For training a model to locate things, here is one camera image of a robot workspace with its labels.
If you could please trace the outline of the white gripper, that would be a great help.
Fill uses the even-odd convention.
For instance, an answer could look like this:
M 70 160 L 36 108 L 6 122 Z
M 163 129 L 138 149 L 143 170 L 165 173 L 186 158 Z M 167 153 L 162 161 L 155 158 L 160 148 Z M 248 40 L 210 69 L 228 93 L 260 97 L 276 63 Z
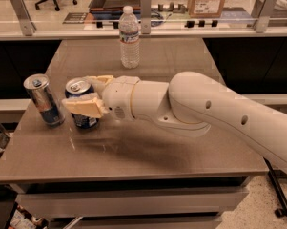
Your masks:
M 93 118 L 110 113 L 116 120 L 134 120 L 131 98 L 134 86 L 140 81 L 138 77 L 99 75 L 85 76 L 85 79 L 92 84 L 95 93 L 63 99 L 62 104 L 70 113 Z

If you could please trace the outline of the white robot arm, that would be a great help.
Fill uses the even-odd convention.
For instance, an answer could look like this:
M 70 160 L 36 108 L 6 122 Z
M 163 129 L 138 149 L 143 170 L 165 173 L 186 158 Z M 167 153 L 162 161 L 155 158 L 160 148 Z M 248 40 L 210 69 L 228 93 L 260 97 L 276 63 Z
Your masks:
M 205 135 L 212 125 L 233 133 L 287 174 L 287 114 L 195 72 L 170 82 L 111 75 L 86 78 L 96 91 L 62 100 L 71 113 L 116 120 L 147 120 L 184 136 Z

